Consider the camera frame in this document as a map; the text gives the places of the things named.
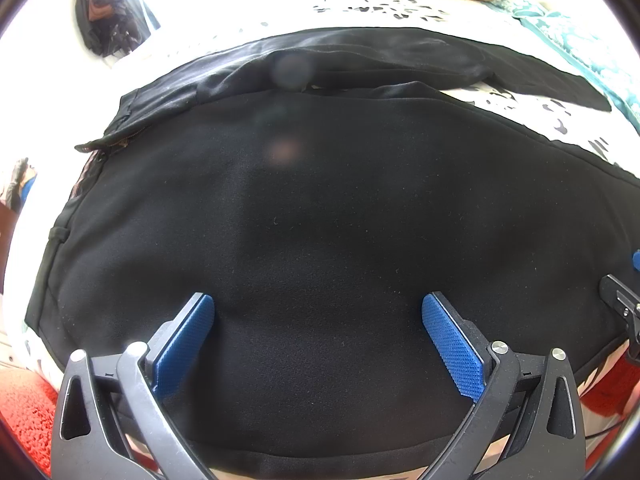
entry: blue gripper pad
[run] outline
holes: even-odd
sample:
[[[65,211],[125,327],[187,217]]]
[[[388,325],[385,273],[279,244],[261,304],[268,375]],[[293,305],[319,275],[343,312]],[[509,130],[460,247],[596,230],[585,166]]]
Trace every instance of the blue gripper pad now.
[[[210,296],[202,296],[164,347],[154,364],[151,391],[159,399],[173,395],[198,355],[213,325],[215,308]]]
[[[422,324],[460,394],[478,402],[484,392],[482,361],[433,294],[422,300]]]

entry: red carpet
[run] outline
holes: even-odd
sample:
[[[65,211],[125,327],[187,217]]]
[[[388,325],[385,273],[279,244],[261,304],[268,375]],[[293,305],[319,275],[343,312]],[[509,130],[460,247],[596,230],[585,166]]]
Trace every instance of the red carpet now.
[[[0,370],[0,412],[34,462],[51,474],[51,428],[58,394],[29,370]]]
[[[602,416],[622,415],[638,381],[640,368],[630,365],[622,356],[609,373],[580,398],[580,402]]]

